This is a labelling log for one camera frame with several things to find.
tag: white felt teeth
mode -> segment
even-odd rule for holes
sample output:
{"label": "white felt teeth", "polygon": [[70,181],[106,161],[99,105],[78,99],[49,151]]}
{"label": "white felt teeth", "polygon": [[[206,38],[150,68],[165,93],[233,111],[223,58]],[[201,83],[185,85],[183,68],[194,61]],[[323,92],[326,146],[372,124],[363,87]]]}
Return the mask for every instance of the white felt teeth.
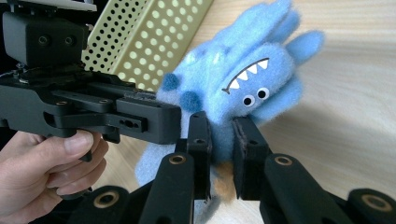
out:
{"label": "white felt teeth", "polygon": [[253,73],[253,74],[257,74],[257,65],[253,64],[251,65],[248,69],[249,72]]}
{"label": "white felt teeth", "polygon": [[258,65],[259,65],[262,69],[267,69],[267,67],[268,67],[268,59],[259,62]]}
{"label": "white felt teeth", "polygon": [[230,86],[231,89],[239,89],[239,83],[236,81],[236,79],[231,83]]}
{"label": "white felt teeth", "polygon": [[239,79],[242,79],[242,80],[244,80],[244,81],[248,80],[247,71],[243,71],[243,72],[238,76],[238,78],[239,78]]}

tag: human hand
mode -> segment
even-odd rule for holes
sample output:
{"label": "human hand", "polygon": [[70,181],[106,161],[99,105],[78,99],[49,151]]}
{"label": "human hand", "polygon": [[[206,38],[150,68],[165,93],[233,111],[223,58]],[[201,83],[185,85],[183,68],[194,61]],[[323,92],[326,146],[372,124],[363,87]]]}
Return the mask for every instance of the human hand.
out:
{"label": "human hand", "polygon": [[[80,161],[89,150],[90,162]],[[27,223],[62,199],[89,188],[106,167],[108,144],[99,133],[72,137],[17,132],[0,151],[0,223]]]}

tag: stuffed monster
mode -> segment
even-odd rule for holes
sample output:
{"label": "stuffed monster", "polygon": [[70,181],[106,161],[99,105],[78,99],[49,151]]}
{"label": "stuffed monster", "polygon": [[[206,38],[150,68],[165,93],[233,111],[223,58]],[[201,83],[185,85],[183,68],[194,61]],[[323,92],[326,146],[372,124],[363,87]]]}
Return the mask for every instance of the stuffed monster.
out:
{"label": "stuffed monster", "polygon": [[[181,107],[181,138],[187,138],[190,115],[206,112],[216,168],[232,161],[233,118],[249,116],[263,125],[302,95],[296,67],[319,52],[324,37],[310,31],[283,44],[300,24],[299,14],[290,8],[290,0],[278,0],[248,9],[163,77],[157,99]],[[149,144],[136,165],[139,184],[152,180],[162,157],[174,150]]]}

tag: perforated metal basket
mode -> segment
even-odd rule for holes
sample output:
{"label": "perforated metal basket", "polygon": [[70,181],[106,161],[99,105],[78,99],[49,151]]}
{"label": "perforated metal basket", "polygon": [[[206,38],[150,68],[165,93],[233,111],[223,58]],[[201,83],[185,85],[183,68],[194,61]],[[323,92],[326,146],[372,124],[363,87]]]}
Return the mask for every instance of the perforated metal basket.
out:
{"label": "perforated metal basket", "polygon": [[90,34],[87,69],[156,91],[183,57],[213,0],[110,0]]}

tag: wooden surface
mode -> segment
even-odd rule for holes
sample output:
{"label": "wooden surface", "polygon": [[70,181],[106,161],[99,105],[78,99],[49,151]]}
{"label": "wooden surface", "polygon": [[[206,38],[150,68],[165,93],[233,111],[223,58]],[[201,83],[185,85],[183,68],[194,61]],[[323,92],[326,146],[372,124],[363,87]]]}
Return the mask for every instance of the wooden surface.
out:
{"label": "wooden surface", "polygon": [[[215,0],[191,46],[211,38],[258,0]],[[294,156],[326,190],[345,198],[372,188],[396,199],[396,1],[296,0],[298,34],[319,29],[323,51],[300,68],[303,100],[261,127],[274,152]],[[144,142],[123,137],[95,187],[134,190]],[[210,223],[262,223],[259,204],[223,204]]]}

